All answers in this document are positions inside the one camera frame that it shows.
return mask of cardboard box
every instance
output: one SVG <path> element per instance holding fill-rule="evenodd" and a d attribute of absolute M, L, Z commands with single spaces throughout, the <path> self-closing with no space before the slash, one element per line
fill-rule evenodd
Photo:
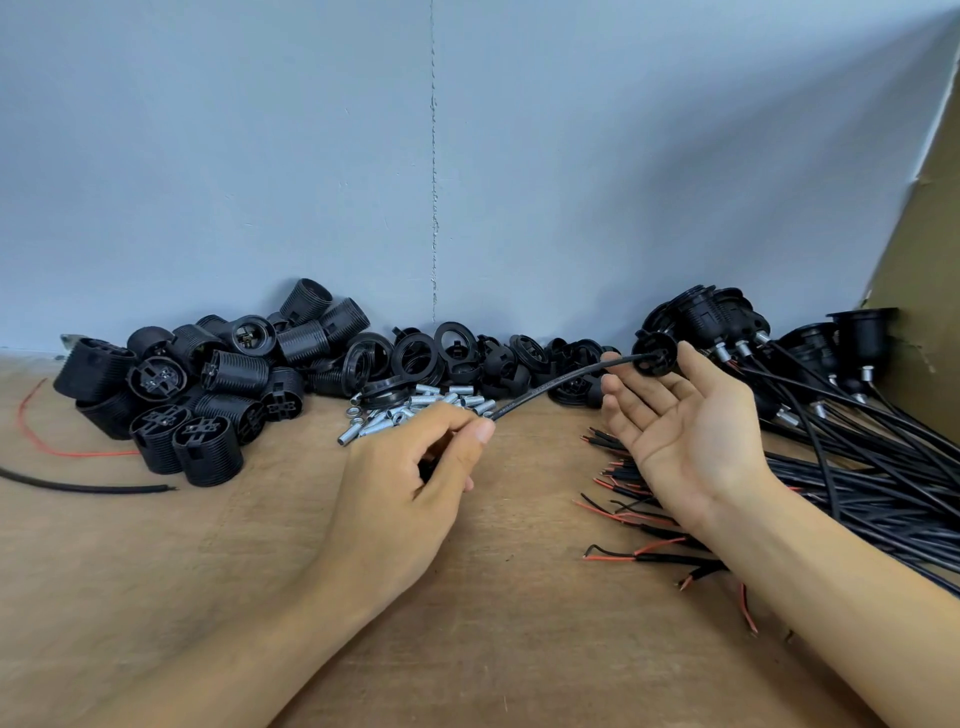
<path fill-rule="evenodd" d="M 896 306 L 894 361 L 880 388 L 960 441 L 960 95 L 953 92 L 877 266 L 866 307 Z"/>

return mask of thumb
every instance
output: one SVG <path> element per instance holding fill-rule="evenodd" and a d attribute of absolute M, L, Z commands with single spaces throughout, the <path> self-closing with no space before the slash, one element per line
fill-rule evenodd
<path fill-rule="evenodd" d="M 430 476 L 432 498 L 453 495 L 459 499 L 473 466 L 483 454 L 483 448 L 495 429 L 493 420 L 478 418 L 453 436 L 437 464 L 437 470 Z"/>
<path fill-rule="evenodd" d="M 716 392 L 730 376 L 703 356 L 688 342 L 677 345 L 677 363 L 684 376 L 704 397 Z"/>

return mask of forearm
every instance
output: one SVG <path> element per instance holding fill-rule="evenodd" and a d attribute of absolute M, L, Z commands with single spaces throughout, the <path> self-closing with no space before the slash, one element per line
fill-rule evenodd
<path fill-rule="evenodd" d="M 382 610 L 312 567 L 95 709 L 82 728 L 263 728 Z"/>
<path fill-rule="evenodd" d="M 894 728 L 960 715 L 960 602 L 771 473 L 715 504 L 704 541 Z"/>

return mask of wooden table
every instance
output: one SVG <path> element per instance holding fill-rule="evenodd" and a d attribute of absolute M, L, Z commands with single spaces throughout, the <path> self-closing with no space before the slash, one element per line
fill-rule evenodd
<path fill-rule="evenodd" d="M 61 458 L 17 430 L 39 375 L 0 367 L 0 464 L 88 483 L 159 482 L 137 457 Z M 59 726 L 298 573 L 336 497 L 345 403 L 269 425 L 230 483 L 89 496 L 0 481 L 0 725 Z M 50 389 L 28 410 L 62 449 L 126 449 Z M 598 414 L 542 398 L 507 416 L 436 563 L 277 719 L 280 726 L 876 726 L 755 600 L 759 638 L 719 574 L 585 562 L 633 529 L 576 508 L 609 459 Z"/>

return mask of left hand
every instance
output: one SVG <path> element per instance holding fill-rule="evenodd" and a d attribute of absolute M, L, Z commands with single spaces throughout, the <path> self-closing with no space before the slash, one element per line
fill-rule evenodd
<path fill-rule="evenodd" d="M 385 608 L 437 555 L 493 431 L 491 420 L 436 402 L 402 425 L 353 442 L 316 568 Z M 431 455 L 440 462 L 424 484 L 418 463 Z"/>

